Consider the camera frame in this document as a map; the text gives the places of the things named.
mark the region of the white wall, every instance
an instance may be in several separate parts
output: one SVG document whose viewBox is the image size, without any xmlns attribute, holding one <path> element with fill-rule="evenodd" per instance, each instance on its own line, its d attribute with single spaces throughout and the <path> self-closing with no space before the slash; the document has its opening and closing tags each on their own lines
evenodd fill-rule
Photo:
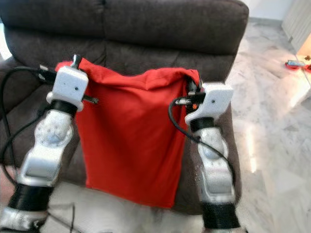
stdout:
<svg viewBox="0 0 311 233">
<path fill-rule="evenodd" d="M 241 0 L 249 8 L 249 16 L 283 20 L 294 0 Z"/>
</svg>

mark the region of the red fabric pouch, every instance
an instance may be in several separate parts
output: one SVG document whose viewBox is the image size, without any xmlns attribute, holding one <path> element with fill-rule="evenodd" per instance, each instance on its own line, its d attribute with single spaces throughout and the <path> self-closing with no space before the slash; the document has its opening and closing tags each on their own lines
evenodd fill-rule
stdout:
<svg viewBox="0 0 311 233">
<path fill-rule="evenodd" d="M 71 62 L 59 63 L 56 70 Z M 170 208 L 181 172 L 184 136 L 170 122 L 168 106 L 185 96 L 187 77 L 197 84 L 197 70 L 160 68 L 123 76 L 82 59 L 88 74 L 84 102 L 76 122 L 86 164 L 86 186 L 136 203 Z M 186 129 L 185 107 L 175 107 Z"/>
</svg>

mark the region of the couch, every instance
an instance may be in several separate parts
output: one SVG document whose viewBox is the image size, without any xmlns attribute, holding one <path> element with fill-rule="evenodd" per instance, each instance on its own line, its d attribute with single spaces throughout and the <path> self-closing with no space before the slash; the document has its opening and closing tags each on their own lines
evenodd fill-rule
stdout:
<svg viewBox="0 0 311 233">
<path fill-rule="evenodd" d="M 184 67 L 197 69 L 204 82 L 225 82 L 243 37 L 248 8 L 238 0 L 0 0 L 0 17 L 13 55 L 0 63 L 0 81 L 14 67 L 42 64 L 54 68 L 78 53 L 124 75 Z M 51 88 L 29 73 L 14 75 L 4 93 L 13 132 L 35 117 Z M 231 108 L 217 124 L 229 145 L 238 201 L 240 166 Z M 14 142 L 18 166 L 33 145 L 34 127 Z M 2 146 L 2 123 L 0 139 Z M 195 184 L 198 164 L 196 145 L 187 141 L 173 210 L 202 213 Z M 63 156 L 61 179 L 85 183 L 76 128 Z"/>
</svg>

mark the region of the sofa armrest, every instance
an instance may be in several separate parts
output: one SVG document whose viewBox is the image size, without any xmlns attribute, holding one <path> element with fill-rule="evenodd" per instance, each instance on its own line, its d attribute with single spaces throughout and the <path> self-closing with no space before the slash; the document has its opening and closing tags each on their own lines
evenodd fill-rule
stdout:
<svg viewBox="0 0 311 233">
<path fill-rule="evenodd" d="M 4 79 L 6 73 L 19 66 L 24 66 L 14 57 L 0 62 L 0 83 Z M 40 86 L 40 82 L 29 72 L 17 72 L 12 74 L 12 77 L 6 83 L 4 89 L 4 107 L 6 112 L 12 110 L 15 106 L 21 103 L 34 90 Z"/>
</svg>

